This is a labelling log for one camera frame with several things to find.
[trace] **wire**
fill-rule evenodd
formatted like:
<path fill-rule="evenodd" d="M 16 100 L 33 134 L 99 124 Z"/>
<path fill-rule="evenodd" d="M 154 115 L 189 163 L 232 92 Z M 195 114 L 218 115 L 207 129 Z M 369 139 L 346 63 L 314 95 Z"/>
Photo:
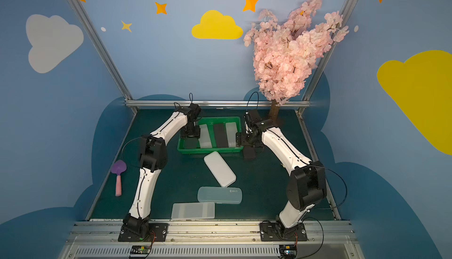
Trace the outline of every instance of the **wire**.
<path fill-rule="evenodd" d="M 333 171 L 332 169 L 329 169 L 329 168 L 326 168 L 326 167 L 314 166 L 314 165 L 311 165 L 311 164 L 309 164 L 308 166 L 315 167 L 315 168 L 323 168 L 323 169 L 327 169 L 327 170 L 333 172 L 336 176 L 338 176 L 342 180 L 343 185 L 345 187 L 345 196 L 343 197 L 343 200 L 341 201 L 341 203 L 339 203 L 339 205 L 336 205 L 336 206 L 330 207 L 330 208 L 313 208 L 313 209 L 314 210 L 330 210 L 330 209 L 334 209 L 334 208 L 337 208 L 337 207 L 341 206 L 345 202 L 345 200 L 347 199 L 347 195 L 348 195 L 348 188 L 347 188 L 347 184 L 345 183 L 344 179 L 337 172 Z"/>
<path fill-rule="evenodd" d="M 155 135 L 153 135 L 153 136 L 156 136 L 157 134 L 159 134 L 159 133 L 161 133 L 173 120 L 175 120 L 178 116 L 180 115 L 180 112 L 177 112 L 177 115 L 172 119 L 172 120 L 170 120 L 170 121 L 168 121 L 168 123 L 166 124 L 166 125 L 164 125 Z"/>
<path fill-rule="evenodd" d="M 246 112 L 248 112 L 248 103 L 250 102 L 251 97 L 253 96 L 254 93 L 257 94 L 257 104 L 256 104 L 256 109 L 257 109 L 257 106 L 259 105 L 259 93 L 258 93 L 257 91 L 254 91 L 254 92 L 251 94 L 251 96 L 248 98 L 248 102 L 246 103 Z"/>
<path fill-rule="evenodd" d="M 343 185 L 345 186 L 345 196 L 344 196 L 342 202 L 339 203 L 339 205 L 336 205 L 336 206 L 330 207 L 330 208 L 313 208 L 313 209 L 315 209 L 315 210 L 330 210 L 330 209 L 335 209 L 335 208 L 341 206 L 341 205 L 345 202 L 345 200 L 347 199 L 347 195 L 348 195 L 347 184 L 345 183 L 344 179 L 343 179 L 337 172 L 335 172 L 335 171 L 333 171 L 332 169 L 329 169 L 329 168 L 327 168 L 327 167 L 314 166 L 314 165 L 312 165 L 312 162 L 309 163 L 309 164 L 303 162 L 303 160 L 300 159 L 300 157 L 298 157 L 297 154 L 295 154 L 295 152 L 293 152 L 293 150 L 292 150 L 292 149 L 290 148 L 290 146 L 284 141 L 284 139 L 282 139 L 282 137 L 278 136 L 276 133 L 274 133 L 274 132 L 273 132 L 272 130 L 270 130 L 270 129 L 269 129 L 268 131 L 271 132 L 271 133 L 273 133 L 274 135 L 276 135 L 276 137 L 278 137 L 280 140 L 282 140 L 282 142 L 284 142 L 284 144 L 287 146 L 287 148 L 289 148 L 289 150 L 295 155 L 295 157 L 297 157 L 298 160 L 300 160 L 303 164 L 308 165 L 308 166 L 311 166 L 311 167 L 314 167 L 314 168 L 327 169 L 327 170 L 333 172 L 336 176 L 338 176 L 338 177 L 342 180 Z"/>
<path fill-rule="evenodd" d="M 270 222 L 270 221 L 268 221 L 268 220 L 265 220 L 265 221 L 262 221 L 261 223 L 269 223 L 269 224 L 271 224 L 272 222 Z M 262 231 L 263 231 L 264 233 L 268 234 L 268 228 L 265 228 L 265 230 L 262 229 Z"/>
<path fill-rule="evenodd" d="M 316 254 L 317 252 L 319 252 L 320 248 L 322 248 L 323 241 L 325 240 L 325 233 L 324 233 L 324 231 L 323 231 L 322 224 L 319 222 L 319 220 L 316 219 L 316 218 L 313 218 L 313 217 L 307 217 L 307 218 L 304 218 L 304 219 L 302 220 L 302 223 L 303 223 L 306 219 L 313 219 L 313 220 L 316 220 L 316 221 L 319 223 L 320 228 L 322 229 L 322 243 L 320 244 L 319 249 L 317 249 L 313 254 L 310 254 L 310 255 L 307 255 L 307 256 L 302 256 L 302 257 L 296 257 L 295 259 L 302 259 L 302 258 L 308 258 L 308 257 L 310 257 L 310 256 L 313 256 L 314 254 Z"/>
<path fill-rule="evenodd" d="M 147 256 L 150 255 L 150 252 L 152 251 L 152 246 L 154 245 L 154 240 L 155 240 L 155 238 L 156 238 L 155 233 L 154 233 L 153 231 L 151 231 L 150 233 L 153 234 L 154 237 L 152 238 L 152 242 L 150 243 L 149 253 L 146 255 L 146 257 L 144 257 L 144 259 L 146 259 Z"/>
<path fill-rule="evenodd" d="M 295 241 L 295 250 L 297 250 L 297 252 L 298 252 L 298 248 L 297 248 L 297 244 L 298 244 L 298 235 L 297 235 L 297 233 L 295 233 L 295 237 L 297 238 L 297 240 Z"/>
<path fill-rule="evenodd" d="M 278 137 L 282 142 L 284 142 L 284 144 L 287 146 L 287 148 L 289 148 L 289 150 L 295 155 L 295 157 L 297 157 L 298 160 L 300 160 L 303 164 L 305 165 L 309 165 L 308 163 L 303 162 L 302 159 L 300 159 L 300 157 L 298 157 L 297 154 L 295 154 L 295 152 L 293 152 L 293 150 L 290 148 L 289 144 L 287 144 L 284 139 L 280 136 L 278 136 L 276 133 L 274 133 L 272 130 L 267 129 L 269 132 L 273 133 L 274 135 L 276 135 L 276 137 Z"/>
<path fill-rule="evenodd" d="M 151 137 L 151 136 L 153 136 L 153 135 L 140 136 L 140 137 L 137 137 L 137 138 L 134 138 L 134 139 L 129 140 L 129 141 L 122 147 L 120 158 L 123 159 L 123 157 L 124 157 L 124 148 L 126 148 L 127 144 L 129 144 L 130 142 L 132 142 L 132 141 L 134 141 L 134 140 L 137 140 L 137 139 L 140 139 L 140 138 L 148 138 L 148 137 Z"/>

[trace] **black clamp plate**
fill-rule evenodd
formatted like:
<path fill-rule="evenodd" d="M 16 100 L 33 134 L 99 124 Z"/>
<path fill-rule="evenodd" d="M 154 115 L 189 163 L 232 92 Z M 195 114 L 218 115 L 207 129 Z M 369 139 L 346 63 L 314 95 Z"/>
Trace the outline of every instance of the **black clamp plate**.
<path fill-rule="evenodd" d="M 166 223 L 149 223 L 149 236 L 146 239 L 139 240 L 137 236 L 130 232 L 121 231 L 121 234 L 118 237 L 119 242 L 151 242 L 152 241 L 152 233 L 155 233 L 154 242 L 163 242 L 166 239 L 166 234 L 168 232 L 168 224 Z"/>
<path fill-rule="evenodd" d="M 276 223 L 262 222 L 259 224 L 260 240 L 261 241 L 293 241 L 297 240 L 295 233 L 297 233 L 298 241 L 308 241 L 305 225 L 299 223 L 297 226 L 291 228 L 293 233 L 290 237 L 280 238 L 277 234 Z"/>

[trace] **pink flower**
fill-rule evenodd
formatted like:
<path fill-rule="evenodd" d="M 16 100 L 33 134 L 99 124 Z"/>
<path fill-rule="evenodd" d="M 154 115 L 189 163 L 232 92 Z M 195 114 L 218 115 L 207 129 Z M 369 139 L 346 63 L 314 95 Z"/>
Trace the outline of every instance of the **pink flower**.
<path fill-rule="evenodd" d="M 278 25 L 271 11 L 263 10 L 259 19 L 264 21 L 259 25 L 252 23 L 251 30 L 245 34 L 245 46 L 254 42 L 254 77 L 267 99 L 284 104 L 299 95 L 305 79 L 316 68 L 316 60 L 331 49 L 333 41 L 343 40 L 349 32 L 347 26 L 339 30 L 342 26 L 339 12 L 326 14 L 326 23 L 308 30 L 312 16 L 321 5 L 322 0 L 304 2 L 282 25 Z"/>
<path fill-rule="evenodd" d="M 333 41 L 336 41 L 336 42 L 342 41 L 343 38 L 345 37 L 345 35 L 347 35 L 347 33 L 350 32 L 349 30 L 348 31 L 347 30 L 348 30 L 348 26 L 344 26 L 343 29 L 339 30 L 336 33 L 336 36 L 333 38 Z"/>

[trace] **yellow cloud decal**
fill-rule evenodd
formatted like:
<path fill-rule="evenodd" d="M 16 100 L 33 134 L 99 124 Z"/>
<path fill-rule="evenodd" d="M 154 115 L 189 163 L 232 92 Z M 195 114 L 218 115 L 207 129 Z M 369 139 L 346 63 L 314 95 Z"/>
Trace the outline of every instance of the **yellow cloud decal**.
<path fill-rule="evenodd" d="M 199 39 L 238 39 L 242 34 L 243 30 L 235 25 L 232 17 L 215 10 L 202 15 L 200 24 L 192 28 L 193 37 Z"/>
<path fill-rule="evenodd" d="M 422 135 L 452 155 L 452 54 L 422 52 L 405 63 L 389 61 L 378 81 Z"/>

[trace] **tree trunk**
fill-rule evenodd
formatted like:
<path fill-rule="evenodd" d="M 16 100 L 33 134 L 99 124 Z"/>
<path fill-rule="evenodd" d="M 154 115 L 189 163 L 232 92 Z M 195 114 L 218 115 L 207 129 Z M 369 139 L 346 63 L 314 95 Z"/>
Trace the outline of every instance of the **tree trunk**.
<path fill-rule="evenodd" d="M 276 124 L 276 118 L 279 113 L 279 104 L 276 100 L 272 100 L 272 107 L 270 108 L 270 112 L 268 113 L 268 118 L 272 119 L 273 123 Z"/>

